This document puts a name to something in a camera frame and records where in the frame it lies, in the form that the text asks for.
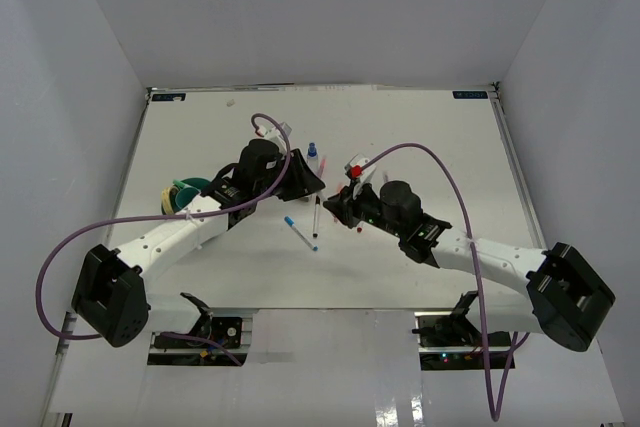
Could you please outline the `yellow masking tape roll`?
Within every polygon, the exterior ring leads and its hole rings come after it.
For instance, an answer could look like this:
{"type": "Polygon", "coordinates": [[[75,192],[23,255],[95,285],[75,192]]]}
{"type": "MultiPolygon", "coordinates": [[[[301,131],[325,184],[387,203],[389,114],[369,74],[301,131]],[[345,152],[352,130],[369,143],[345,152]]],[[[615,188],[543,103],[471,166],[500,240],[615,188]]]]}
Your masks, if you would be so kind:
{"type": "Polygon", "coordinates": [[[175,197],[179,189],[172,185],[162,190],[161,192],[161,211],[163,215],[175,214],[175,197]]]}

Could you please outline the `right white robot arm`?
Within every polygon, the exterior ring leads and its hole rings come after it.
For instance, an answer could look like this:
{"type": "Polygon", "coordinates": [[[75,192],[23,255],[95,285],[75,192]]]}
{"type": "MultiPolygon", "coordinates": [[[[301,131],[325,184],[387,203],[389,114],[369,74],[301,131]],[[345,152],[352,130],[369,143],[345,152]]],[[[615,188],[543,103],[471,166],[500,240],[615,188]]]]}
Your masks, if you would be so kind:
{"type": "Polygon", "coordinates": [[[412,261],[479,274],[524,297],[534,331],[575,352],[586,351],[615,303],[615,295],[586,258],[558,242],[547,250],[477,239],[423,211],[420,198],[404,181],[352,183],[323,206],[348,228],[365,222],[398,240],[412,261]]]}

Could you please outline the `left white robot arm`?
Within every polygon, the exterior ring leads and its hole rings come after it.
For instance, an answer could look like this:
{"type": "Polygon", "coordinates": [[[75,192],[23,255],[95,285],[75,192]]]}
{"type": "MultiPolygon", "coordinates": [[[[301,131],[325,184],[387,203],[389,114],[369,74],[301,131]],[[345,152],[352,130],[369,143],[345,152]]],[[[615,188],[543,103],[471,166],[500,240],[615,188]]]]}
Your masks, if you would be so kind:
{"type": "Polygon", "coordinates": [[[315,194],[324,182],[299,150],[284,154],[275,143],[254,139],[182,209],[138,238],[113,250],[86,255],[72,298],[75,312],[111,346],[144,331],[177,333],[199,346],[211,334],[207,305],[187,293],[152,296],[150,290],[180,260],[252,215],[260,194],[287,202],[315,194]]]}

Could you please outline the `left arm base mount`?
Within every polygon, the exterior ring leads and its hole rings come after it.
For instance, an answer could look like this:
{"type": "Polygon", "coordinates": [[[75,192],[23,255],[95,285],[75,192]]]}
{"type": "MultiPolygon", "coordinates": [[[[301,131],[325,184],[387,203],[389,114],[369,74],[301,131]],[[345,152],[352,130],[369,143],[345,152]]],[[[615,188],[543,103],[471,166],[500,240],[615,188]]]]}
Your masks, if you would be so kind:
{"type": "Polygon", "coordinates": [[[166,335],[152,338],[147,364],[174,367],[240,367],[247,358],[250,332],[242,317],[211,317],[189,336],[199,341],[166,335]]]}

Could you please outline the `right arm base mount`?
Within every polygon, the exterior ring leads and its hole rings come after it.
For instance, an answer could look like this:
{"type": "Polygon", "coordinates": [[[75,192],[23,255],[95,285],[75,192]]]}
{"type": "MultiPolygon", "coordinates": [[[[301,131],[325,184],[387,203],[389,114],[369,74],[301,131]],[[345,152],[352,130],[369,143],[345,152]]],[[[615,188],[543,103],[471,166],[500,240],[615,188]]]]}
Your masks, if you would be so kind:
{"type": "Polygon", "coordinates": [[[420,312],[412,333],[417,336],[423,372],[484,369],[481,333],[469,321],[420,312]]]}

